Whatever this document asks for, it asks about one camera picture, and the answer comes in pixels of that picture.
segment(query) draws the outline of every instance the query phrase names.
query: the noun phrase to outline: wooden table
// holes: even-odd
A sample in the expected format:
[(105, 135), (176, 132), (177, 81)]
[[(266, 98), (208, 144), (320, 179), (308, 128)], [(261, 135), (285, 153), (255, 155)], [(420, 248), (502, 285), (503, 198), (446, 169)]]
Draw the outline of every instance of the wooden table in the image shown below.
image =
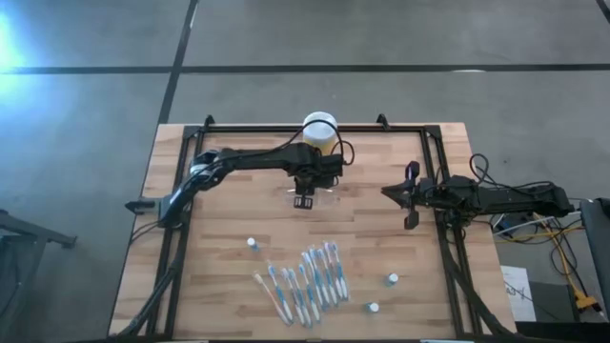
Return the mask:
[[(471, 149), (464, 125), (440, 126), (450, 172), (470, 175)], [(160, 197), (172, 191), (182, 131), (183, 125), (159, 127), (144, 196)], [(267, 149), (283, 143), (288, 136), (208, 133), (203, 145), (204, 150)], [(236, 171), (218, 187), (195, 198), (174, 338), (379, 339), (454, 335), (432, 212), (420, 209), (419, 226), (405, 231), (405, 212), (379, 192), (382, 186), (402, 181), (409, 161), (423, 165), (418, 135), (344, 133), (343, 139), (354, 144), (356, 162), (344, 169), (335, 188), (340, 197), (338, 203), (311, 211), (293, 209), (285, 191), (294, 183), (284, 171)], [(155, 219), (142, 215), (135, 226)], [(489, 228), (473, 225), (467, 232), (475, 289), (501, 323), (514, 331)], [(261, 252), (248, 248), (248, 237), (257, 240)], [(155, 229), (130, 247), (111, 333), (127, 326), (150, 295), (161, 238), (162, 230)], [(319, 246), (322, 240), (334, 240), (339, 246), (351, 300), (324, 313), (321, 324), (312, 329), (297, 323), (286, 327), (270, 299), (254, 283), (252, 273), (259, 271), (272, 285), (267, 259), (277, 268), (296, 268), (300, 252), (311, 244)], [(383, 278), (390, 272), (396, 272), (400, 279), (394, 287), (387, 288)], [(369, 301), (379, 303), (378, 314), (363, 311), (363, 304)], [(468, 328), (463, 297), (460, 306)], [(159, 328), (163, 327), (166, 308), (167, 304), (162, 304)]]

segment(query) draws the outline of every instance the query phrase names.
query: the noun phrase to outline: white toothbrush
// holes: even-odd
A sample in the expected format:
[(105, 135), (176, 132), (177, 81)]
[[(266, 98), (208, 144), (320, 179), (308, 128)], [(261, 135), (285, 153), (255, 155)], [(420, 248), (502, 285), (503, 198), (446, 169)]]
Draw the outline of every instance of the white toothbrush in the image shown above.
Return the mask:
[(305, 326), (305, 317), (303, 316), (303, 311), (298, 303), (298, 297), (296, 296), (296, 290), (293, 287), (293, 283), (290, 281), (290, 276), (288, 275), (288, 270), (286, 268), (282, 268), (282, 276), (284, 277), (284, 281), (288, 284), (288, 288), (293, 295), (293, 301), (295, 302), (295, 310), (298, 315), (298, 320), (301, 322), (302, 326)]
[(271, 298), (271, 301), (274, 302), (275, 310), (277, 311), (277, 314), (279, 314), (279, 318), (284, 322), (284, 324), (290, 326), (291, 322), (288, 320), (288, 318), (286, 318), (286, 315), (284, 315), (284, 312), (277, 304), (277, 301), (275, 301), (274, 295), (271, 294), (271, 291), (269, 291), (269, 288), (263, 281), (263, 278), (258, 274), (258, 272), (254, 272), (253, 277), (256, 282), (258, 282), (259, 284), (261, 284), (263, 286), (263, 288), (265, 289), (265, 292), (267, 292), (267, 294)]
[(324, 250), (328, 257), (328, 264), (335, 275), (335, 287), (339, 298), (344, 298), (343, 290), (341, 289), (341, 282), (339, 281), (338, 273), (336, 272), (335, 263), (333, 262), (333, 255), (331, 254), (331, 245), (328, 242), (324, 242)]
[(335, 304), (335, 306), (339, 306), (339, 302), (336, 300), (335, 287), (333, 287), (333, 278), (331, 277), (331, 271), (328, 270), (328, 263), (326, 263), (326, 258), (324, 257), (324, 251), (321, 249), (318, 249), (315, 252), (317, 252), (317, 258), (321, 259), (322, 263), (324, 263), (326, 282), (328, 283), (328, 289), (331, 291), (331, 297), (333, 298), (333, 304)]
[(312, 270), (312, 278), (314, 280), (315, 292), (317, 293), (317, 300), (320, 304), (320, 308), (322, 309), (322, 311), (324, 311), (324, 309), (325, 309), (324, 298), (322, 297), (322, 290), (320, 289), (320, 285), (318, 282), (319, 280), (317, 277), (315, 277), (315, 269), (314, 269), (314, 264), (312, 263), (312, 258), (306, 252), (302, 252), (301, 256), (303, 256), (303, 260), (305, 261), (305, 263), (307, 263), (309, 268)]
[(269, 276), (274, 281), (275, 292), (277, 293), (277, 298), (279, 299), (279, 302), (282, 303), (282, 306), (284, 307), (284, 311), (286, 312), (286, 316), (288, 317), (288, 320), (292, 323), (294, 321), (293, 313), (290, 311), (290, 307), (288, 306), (288, 301), (286, 301), (286, 298), (284, 298), (284, 293), (279, 288), (279, 284), (277, 284), (277, 280), (275, 280), (275, 268), (271, 264), (271, 262), (268, 262), (268, 264), (269, 264), (269, 267), (267, 269), (269, 270)]
[(290, 281), (295, 283), (296, 297), (298, 298), (298, 306), (300, 306), (301, 310), (303, 311), (303, 315), (305, 316), (305, 321), (307, 322), (307, 327), (311, 328), (312, 327), (312, 318), (309, 316), (309, 311), (307, 310), (307, 304), (305, 304), (305, 297), (303, 296), (303, 291), (301, 290), (301, 287), (298, 285), (298, 280), (296, 279), (295, 270), (290, 268), (288, 270), (288, 273), (290, 275)]
[(343, 292), (343, 297), (348, 300), (350, 298), (350, 291), (347, 288), (347, 281), (345, 281), (345, 275), (343, 274), (343, 267), (341, 266), (341, 260), (339, 259), (339, 246), (333, 242), (331, 248), (335, 252), (336, 259), (336, 276), (339, 278), (339, 282), (341, 284), (341, 291)]
[(309, 297), (309, 304), (312, 306), (312, 311), (314, 312), (314, 317), (316, 322), (320, 322), (320, 312), (317, 310), (317, 305), (315, 304), (314, 299), (314, 290), (312, 290), (312, 285), (309, 283), (309, 279), (307, 278), (307, 271), (305, 271), (305, 267), (303, 264), (298, 265), (298, 271), (301, 272), (303, 277), (305, 278), (305, 285), (307, 287), (307, 296)]
[(312, 258), (312, 262), (314, 263), (314, 270), (315, 270), (314, 281), (316, 284), (319, 284), (320, 289), (322, 290), (322, 294), (324, 294), (324, 307), (322, 308), (322, 311), (325, 311), (326, 307), (331, 304), (331, 298), (328, 296), (328, 291), (326, 291), (326, 286), (324, 285), (324, 281), (322, 281), (322, 274), (320, 273), (320, 269), (317, 267), (317, 264), (315, 262), (315, 249), (314, 248), (309, 249), (309, 255)]

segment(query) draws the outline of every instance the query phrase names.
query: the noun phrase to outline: paper sheet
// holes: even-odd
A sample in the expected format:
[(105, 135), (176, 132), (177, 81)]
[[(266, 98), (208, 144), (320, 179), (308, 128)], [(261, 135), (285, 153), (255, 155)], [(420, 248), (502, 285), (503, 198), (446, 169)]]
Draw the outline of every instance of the paper sheet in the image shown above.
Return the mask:
[(527, 270), (524, 268), (501, 266), (504, 275), (504, 288), (511, 302), (515, 321), (536, 321), (536, 312), (530, 291)]

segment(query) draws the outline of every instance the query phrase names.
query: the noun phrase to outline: concrete floor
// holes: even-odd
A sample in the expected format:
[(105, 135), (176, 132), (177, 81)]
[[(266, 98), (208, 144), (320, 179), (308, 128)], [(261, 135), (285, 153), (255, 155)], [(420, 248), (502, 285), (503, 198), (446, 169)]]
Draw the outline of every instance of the concrete floor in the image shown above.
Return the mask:
[[(0, 68), (170, 66), (188, 0), (0, 0)], [(609, 63), (594, 0), (202, 0), (185, 65)], [(0, 208), (77, 234), (50, 246), (15, 341), (106, 334), (168, 74), (0, 75)], [(463, 121), (505, 183), (610, 194), (610, 71), (182, 75), (171, 123)], [(579, 272), (599, 300), (584, 233)], [(552, 246), (503, 264), (564, 283)]]

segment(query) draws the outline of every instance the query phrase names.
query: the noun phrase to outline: robotic arm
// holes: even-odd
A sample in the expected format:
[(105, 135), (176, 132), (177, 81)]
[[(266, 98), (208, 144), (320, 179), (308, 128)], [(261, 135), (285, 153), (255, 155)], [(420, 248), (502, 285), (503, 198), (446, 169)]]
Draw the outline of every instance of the robotic arm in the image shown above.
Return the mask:
[(409, 209), (404, 228), (413, 229), (419, 223), (416, 206), (426, 206), (447, 211), (450, 222), (467, 226), (477, 215), (508, 212), (537, 212), (542, 215), (562, 217), (574, 210), (565, 191), (552, 183), (535, 183), (530, 187), (495, 188), (481, 187), (465, 176), (454, 175), (435, 185), (431, 178), (421, 178), (419, 164), (409, 163), (405, 169), (405, 181), (383, 187), (381, 193), (394, 200), (402, 209)]
[[(281, 169), (295, 179), (297, 209), (310, 210), (311, 197), (316, 188), (331, 188), (343, 174), (343, 157), (339, 154), (323, 156), (319, 149), (306, 143), (293, 143), (281, 149), (205, 151), (193, 159), (190, 177), (173, 193), (158, 201), (159, 226), (170, 228), (179, 225), (181, 213), (198, 192), (217, 186), (233, 171)], [(154, 208), (146, 201), (131, 202), (126, 207)]]

